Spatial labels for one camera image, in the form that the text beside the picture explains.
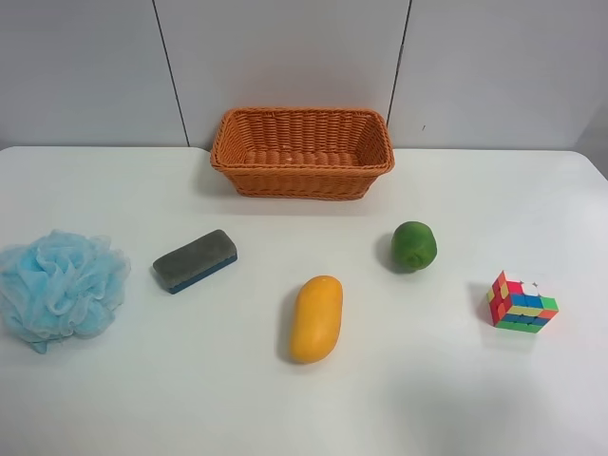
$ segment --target white wall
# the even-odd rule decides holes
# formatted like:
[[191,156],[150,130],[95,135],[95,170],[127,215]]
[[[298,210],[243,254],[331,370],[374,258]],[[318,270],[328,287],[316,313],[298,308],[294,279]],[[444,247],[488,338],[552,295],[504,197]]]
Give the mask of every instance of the white wall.
[[388,114],[407,0],[157,0],[190,143],[238,105]]
[[606,0],[414,0],[394,144],[571,148],[608,92],[607,21]]
[[185,145],[149,0],[3,0],[0,148]]

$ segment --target eraser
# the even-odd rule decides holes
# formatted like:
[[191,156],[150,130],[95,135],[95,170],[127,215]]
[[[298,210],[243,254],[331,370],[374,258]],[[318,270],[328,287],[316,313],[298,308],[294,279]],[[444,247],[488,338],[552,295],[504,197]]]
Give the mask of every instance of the eraser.
[[237,246],[222,230],[190,242],[157,259],[152,267],[171,294],[237,261]]

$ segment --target basket rim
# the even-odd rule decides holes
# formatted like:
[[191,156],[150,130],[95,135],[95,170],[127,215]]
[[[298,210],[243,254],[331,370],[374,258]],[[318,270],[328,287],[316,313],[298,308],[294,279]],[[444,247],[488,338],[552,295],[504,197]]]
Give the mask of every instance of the basket rim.
[[[350,112],[350,113],[360,113],[366,116],[372,116],[379,125],[381,125],[382,129],[382,143],[384,148],[387,150],[387,160],[380,164],[366,164],[361,166],[352,166],[352,165],[340,165],[340,164],[319,164],[319,165],[309,165],[309,164],[273,164],[268,165],[264,163],[227,163],[219,159],[219,151],[223,144],[223,137],[225,134],[225,128],[228,123],[228,120],[241,112],[318,112],[318,111],[326,111],[326,112]],[[222,117],[221,124],[219,126],[218,134],[213,143],[213,147],[211,149],[211,164],[218,171],[254,171],[257,174],[273,174],[276,170],[302,170],[309,171],[311,174],[319,174],[319,175],[330,175],[334,171],[354,171],[360,176],[380,176],[382,174],[388,173],[392,167],[394,166],[394,155],[392,150],[392,144],[390,142],[390,137],[387,129],[387,124],[384,118],[375,110],[369,109],[366,107],[312,107],[312,106],[245,106],[245,107],[236,107],[226,111]]]

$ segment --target wall seam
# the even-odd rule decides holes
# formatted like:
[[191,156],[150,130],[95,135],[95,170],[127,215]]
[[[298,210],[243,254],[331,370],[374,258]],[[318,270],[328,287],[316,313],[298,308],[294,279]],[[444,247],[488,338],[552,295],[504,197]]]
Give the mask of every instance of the wall seam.
[[171,61],[169,60],[169,53],[167,52],[167,45],[164,42],[164,35],[162,34],[161,19],[159,18],[159,11],[156,8],[156,0],[152,0],[152,6],[154,7],[154,14],[156,15],[156,23],[159,26],[159,33],[161,34],[162,49],[164,50],[164,58],[166,59],[167,66],[169,67],[169,75],[171,76],[171,84],[173,85],[173,93],[175,94],[175,101],[178,104],[178,111],[180,113],[180,119],[181,119],[181,127],[183,128],[183,136],[186,139],[186,144],[188,144],[188,147],[190,147],[190,140],[188,139],[188,131],[186,129],[186,122],[184,121],[183,113],[181,112],[180,96],[178,95],[178,88],[175,84],[175,77],[173,76],[173,68],[171,67]]
[[390,122],[390,113],[392,112],[392,103],[395,98],[395,89],[397,88],[397,80],[399,78],[399,69],[401,68],[401,59],[403,57],[403,49],[406,44],[406,33],[408,32],[409,25],[409,14],[411,13],[411,7],[413,6],[414,0],[409,0],[408,5],[408,14],[406,15],[406,23],[403,27],[403,35],[401,37],[401,46],[399,47],[399,55],[397,56],[397,68],[395,69],[395,79],[392,82],[392,92],[390,93],[390,103],[389,103],[389,114],[387,115],[387,125]]

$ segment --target colorful cube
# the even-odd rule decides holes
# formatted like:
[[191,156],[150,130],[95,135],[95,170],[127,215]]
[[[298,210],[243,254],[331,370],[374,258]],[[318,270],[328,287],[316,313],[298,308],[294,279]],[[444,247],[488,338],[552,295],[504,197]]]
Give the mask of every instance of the colorful cube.
[[496,328],[537,333],[558,314],[555,298],[536,282],[523,282],[502,271],[487,292],[492,324]]

